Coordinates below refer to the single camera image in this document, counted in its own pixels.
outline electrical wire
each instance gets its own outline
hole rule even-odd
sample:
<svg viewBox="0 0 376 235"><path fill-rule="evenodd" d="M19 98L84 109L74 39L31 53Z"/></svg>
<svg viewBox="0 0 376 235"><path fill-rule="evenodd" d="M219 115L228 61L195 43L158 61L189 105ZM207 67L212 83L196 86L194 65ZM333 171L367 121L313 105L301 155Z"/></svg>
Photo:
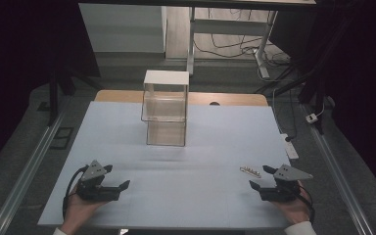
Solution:
<svg viewBox="0 0 376 235"><path fill-rule="evenodd" d="M285 80L293 81L293 79L285 79L285 77L286 77L290 72L292 72L292 71L288 71L288 73L287 73L285 76L282 76L281 78L279 78L279 77L280 77L280 75L279 75L278 78L274 78L274 79L264 79L264 78L261 76L261 72L260 72L260 67L261 67L261 66L262 66L262 64L258 66L258 78L260 78L260 80L262 80L262 81L266 81L266 82L280 82L280 81L285 81Z"/></svg>
<svg viewBox="0 0 376 235"><path fill-rule="evenodd" d="M195 40L194 40L194 45L195 45L195 47L196 47L200 52L210 53L210 54L213 54L213 55L216 55L216 56L219 56L219 57L223 57L223 58L235 58L235 57L239 57L239 56L243 56L243 55L250 55L250 54L247 54L247 51L250 51L250 50L251 50L251 49L246 50L246 51L244 51L244 52L242 52L242 53L240 53L240 54L234 55L234 56L225 56L225 55L221 55L221 54L218 54L218 53L215 53L215 52L212 52L212 51L206 51L206 50L203 50L203 49L199 48L199 47L197 46L197 43L195 42Z"/></svg>
<svg viewBox="0 0 376 235"><path fill-rule="evenodd" d="M309 200L306 199L304 196L302 196L301 193L296 193L288 187L283 187L283 186L279 186L279 187L281 187L285 191L288 191L289 193L292 193L297 199L301 200L301 202L303 202L307 206L307 208L309 209L309 221L311 224L313 224L315 220L315 208L313 207L313 199L310 196L307 189L299 185L300 189L302 188L305 190L305 192L307 193L307 196L309 197Z"/></svg>
<svg viewBox="0 0 376 235"><path fill-rule="evenodd" d="M236 12L233 12L233 9L230 9L230 13L231 15L234 15L234 14L237 14L237 13L240 13L238 18L236 19L236 21L240 20L241 19L241 13L242 13L243 10L237 10Z"/></svg>
<svg viewBox="0 0 376 235"><path fill-rule="evenodd" d="M63 198L63 218L66 217L67 207L69 205L70 189L71 189L72 183L74 182L78 174L80 174L81 172L84 173L88 168L89 166L87 164L85 167L82 167L78 171L76 171L75 174L72 176L72 179L70 180L69 186L67 187L67 190L66 190L66 196Z"/></svg>
<svg viewBox="0 0 376 235"><path fill-rule="evenodd" d="M274 92L275 91L276 91L276 89L273 90L273 98L271 100L271 109L273 110L274 120L276 121L277 128L279 129L280 134L283 134L282 128L280 128L279 122L277 121L276 108L274 106Z"/></svg>
<svg viewBox="0 0 376 235"><path fill-rule="evenodd" d="M266 53L265 51L263 52L263 54L264 54L264 56L265 56L265 58L263 58L263 60L264 60L268 65L270 65L270 66L272 66L272 67L277 68L277 67L281 67L281 66L289 66L289 65L291 65L291 62L290 62L289 60L287 60L287 61L285 61L285 60L281 61L281 62L284 62L284 63L279 63L278 61L274 60L274 57L276 57L276 56L278 56L278 55L286 54L286 53L284 53L284 52L279 52L279 53L276 53L276 54L272 55L272 56L271 56L271 59L268 59L268 57L267 57L267 53Z"/></svg>
<svg viewBox="0 0 376 235"><path fill-rule="evenodd" d="M251 16L252 16L252 11L253 11L253 10L250 10L250 12L249 12L248 21L250 20L250 18L251 18ZM212 16L212 8L209 8L209 19L212 19L212 18L213 18L213 16ZM231 45L225 45L225 46L218 46L218 45L216 45L216 43L215 43L215 41L214 41L214 38L213 38L213 34L211 34L211 41L212 41L212 45L213 45L214 47L216 47L216 48L227 48L227 47L234 47L234 46L238 46L238 45L240 45L240 49L242 49L242 51L243 51L244 48L242 48L242 45L243 45L244 43L250 43L250 42L257 41L257 40L261 40L261 37L260 37L260 38L256 38L256 39L252 39L252 40L244 41L245 36L246 36L246 35L243 35L243 38L242 38L241 42L239 42L239 43L235 43L235 44L231 44Z"/></svg>
<svg viewBox="0 0 376 235"><path fill-rule="evenodd" d="M292 103L292 90L289 90L289 104L291 104L291 110L292 110L292 117L293 117L293 127L295 130L295 134L293 136L290 136L291 139L295 139L298 137L298 129L296 128L296 117L295 117L295 110L293 108L293 103Z"/></svg>
<svg viewBox="0 0 376 235"><path fill-rule="evenodd" d="M316 116L318 117L318 116L322 115L324 110L325 110L325 102L322 102L322 111L319 114L317 114Z"/></svg>
<svg viewBox="0 0 376 235"><path fill-rule="evenodd" d="M257 89L254 93L255 94L259 94L260 92L262 93L263 91L265 91L267 88L271 87L271 86L274 86L276 84L276 82L279 82L279 81L282 81L282 80L285 80L285 77L287 75L289 75L293 70L295 69L295 66L294 65L290 65L288 66L287 68L285 68L282 73L280 73L279 76L277 76L276 78L272 79L272 80L265 80L265 79L262 79L261 78L261 74L259 73L259 70L258 70L258 77L260 79L262 79L263 81L270 81L270 83L264 85L263 87Z"/></svg>

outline white table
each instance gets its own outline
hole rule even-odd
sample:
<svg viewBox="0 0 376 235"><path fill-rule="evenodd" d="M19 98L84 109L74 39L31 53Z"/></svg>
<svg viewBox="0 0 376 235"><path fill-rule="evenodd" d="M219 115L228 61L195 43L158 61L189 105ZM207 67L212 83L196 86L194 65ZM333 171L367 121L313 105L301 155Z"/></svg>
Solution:
<svg viewBox="0 0 376 235"><path fill-rule="evenodd" d="M101 207L89 226L137 229L246 230L285 227L287 221L249 184L274 185L263 165L289 164L269 107L188 108L185 147L146 145L140 103L92 102L59 179L38 221L63 222L62 200L72 175L93 160L113 165L103 186L129 188ZM239 170L249 166L253 178Z"/></svg>

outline hand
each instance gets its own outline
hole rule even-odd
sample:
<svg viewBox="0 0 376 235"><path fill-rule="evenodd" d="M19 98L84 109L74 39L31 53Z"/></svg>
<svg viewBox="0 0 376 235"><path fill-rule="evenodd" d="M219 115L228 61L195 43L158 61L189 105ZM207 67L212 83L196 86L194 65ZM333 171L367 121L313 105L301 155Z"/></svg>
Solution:
<svg viewBox="0 0 376 235"><path fill-rule="evenodd" d="M305 190L301 188L301 195L309 201L309 196ZM309 221L309 208L305 203L303 203L299 199L295 199L292 202L286 203L278 203L278 202L270 202L274 206L276 206L279 210L283 212L285 217L291 222L292 224Z"/></svg>
<svg viewBox="0 0 376 235"><path fill-rule="evenodd" d="M108 202L84 201L75 194L77 185L74 186L70 193L69 205L66 211L66 217L60 230L66 234L74 234L93 213Z"/></svg>

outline sleeve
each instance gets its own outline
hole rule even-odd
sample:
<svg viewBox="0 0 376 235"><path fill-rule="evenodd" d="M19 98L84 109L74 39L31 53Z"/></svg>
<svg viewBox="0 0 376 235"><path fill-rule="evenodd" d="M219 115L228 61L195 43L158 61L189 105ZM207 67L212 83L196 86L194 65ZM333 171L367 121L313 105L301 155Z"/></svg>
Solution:
<svg viewBox="0 0 376 235"><path fill-rule="evenodd" d="M67 234L61 231L59 228L56 228L53 235L67 235Z"/></svg>
<svg viewBox="0 0 376 235"><path fill-rule="evenodd" d="M316 235L309 221L294 224L285 229L287 235Z"/></svg>

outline transparent box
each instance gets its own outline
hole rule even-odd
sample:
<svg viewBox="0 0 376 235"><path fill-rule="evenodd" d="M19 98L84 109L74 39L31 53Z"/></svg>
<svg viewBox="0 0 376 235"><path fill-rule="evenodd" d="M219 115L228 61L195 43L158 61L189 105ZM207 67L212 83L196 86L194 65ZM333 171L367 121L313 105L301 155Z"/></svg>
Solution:
<svg viewBox="0 0 376 235"><path fill-rule="evenodd" d="M141 119L148 123L147 144L185 146L188 87L188 71L146 71Z"/></svg>
<svg viewBox="0 0 376 235"><path fill-rule="evenodd" d="M188 85L188 71L147 70L142 120L185 121Z"/></svg>
<svg viewBox="0 0 376 235"><path fill-rule="evenodd" d="M148 122L148 145L185 146L185 137L186 122Z"/></svg>

